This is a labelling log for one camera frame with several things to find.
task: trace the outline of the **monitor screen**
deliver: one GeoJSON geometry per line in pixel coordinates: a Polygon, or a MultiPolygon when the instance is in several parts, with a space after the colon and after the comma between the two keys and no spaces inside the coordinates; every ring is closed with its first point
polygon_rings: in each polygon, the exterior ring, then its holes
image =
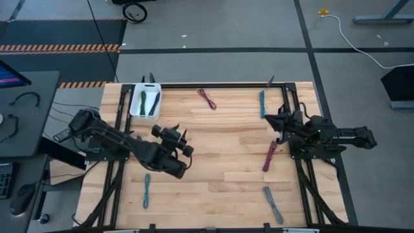
{"type": "Polygon", "coordinates": [[[19,87],[30,84],[31,82],[29,80],[0,61],[0,88],[19,87]]]}

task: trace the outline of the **orange and black striped tape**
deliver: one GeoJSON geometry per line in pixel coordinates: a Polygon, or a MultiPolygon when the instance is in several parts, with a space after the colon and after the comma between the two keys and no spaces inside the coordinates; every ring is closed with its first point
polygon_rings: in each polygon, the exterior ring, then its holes
{"type": "Polygon", "coordinates": [[[59,88],[91,88],[91,87],[105,87],[105,84],[113,82],[62,82],[59,88]]]}
{"type": "MultiPolygon", "coordinates": [[[[14,21],[92,21],[93,19],[15,19],[14,21]]],[[[126,20],[126,18],[102,18],[97,21],[126,20]]]]}
{"type": "MultiPolygon", "coordinates": [[[[120,45],[105,45],[108,52],[119,52],[120,45]]],[[[0,54],[68,54],[85,52],[105,52],[102,44],[94,45],[0,45],[0,54]]]]}

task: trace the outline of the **white plastic bin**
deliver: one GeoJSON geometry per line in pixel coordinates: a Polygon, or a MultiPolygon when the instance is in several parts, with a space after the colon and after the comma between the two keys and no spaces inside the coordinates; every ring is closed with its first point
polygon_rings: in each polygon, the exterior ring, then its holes
{"type": "Polygon", "coordinates": [[[134,96],[132,97],[132,104],[129,109],[129,113],[140,120],[157,120],[160,115],[161,98],[161,85],[159,83],[137,83],[135,85],[134,96]],[[142,91],[145,91],[146,94],[145,115],[140,115],[142,91]],[[160,93],[160,100],[155,107],[154,114],[152,116],[148,116],[158,93],[160,93]]]}

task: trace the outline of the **wooden tabletop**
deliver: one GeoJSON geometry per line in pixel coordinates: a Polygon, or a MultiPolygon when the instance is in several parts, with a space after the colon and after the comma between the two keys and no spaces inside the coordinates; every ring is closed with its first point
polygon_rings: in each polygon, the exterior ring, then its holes
{"type": "MultiPolygon", "coordinates": [[[[296,87],[309,115],[320,115],[312,82],[297,82],[296,87]]],[[[102,96],[101,118],[112,126],[120,89],[121,84],[107,84],[102,96]]],[[[211,110],[196,89],[163,89],[159,119],[156,122],[134,119],[133,136],[139,134],[144,140],[159,141],[151,136],[153,124],[169,128],[180,124],[179,131],[188,130],[188,145],[194,147],[193,165],[182,179],[176,179],[166,173],[145,170],[131,154],[125,165],[116,228],[148,228],[151,223],[157,228],[257,228],[263,227],[263,223],[270,223],[271,227],[304,227],[298,176],[287,144],[278,146],[269,172],[262,172],[270,143],[278,134],[260,118],[261,90],[205,89],[217,105],[216,110],[211,110]],[[144,210],[146,173],[151,174],[151,184],[149,208],[144,210]],[[277,223],[267,203],[262,192],[264,186],[272,190],[285,219],[283,225],[277,223]]],[[[277,114],[283,103],[281,90],[267,89],[265,96],[267,113],[277,114]]],[[[123,123],[127,107],[124,109],[123,123]]],[[[183,155],[179,159],[189,161],[183,155]]],[[[341,220],[347,221],[335,169],[321,160],[314,160],[313,165],[320,195],[341,220]]],[[[78,221],[85,220],[101,198],[106,169],[107,162],[101,162],[83,180],[76,213],[78,221]]],[[[308,196],[316,221],[313,200],[308,196]]],[[[109,222],[111,207],[112,204],[107,208],[105,223],[109,222]]]]}

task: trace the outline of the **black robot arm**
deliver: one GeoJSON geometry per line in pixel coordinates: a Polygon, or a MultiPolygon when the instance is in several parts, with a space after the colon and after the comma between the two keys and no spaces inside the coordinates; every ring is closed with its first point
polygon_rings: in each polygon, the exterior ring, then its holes
{"type": "Polygon", "coordinates": [[[266,120],[282,135],[280,144],[289,142],[293,159],[331,159],[346,150],[342,144],[372,149],[376,146],[371,130],[367,127],[337,128],[322,116],[311,116],[303,123],[302,112],[266,115],[266,120]]]}
{"type": "Polygon", "coordinates": [[[93,137],[114,154],[130,151],[146,169],[166,172],[180,179],[188,168],[178,160],[177,148],[187,157],[191,157],[193,148],[186,145],[185,133],[181,136],[177,128],[161,130],[159,126],[153,126],[152,134],[163,140],[158,144],[122,133],[104,122],[98,112],[93,110],[79,110],[69,124],[71,137],[93,137]]]}

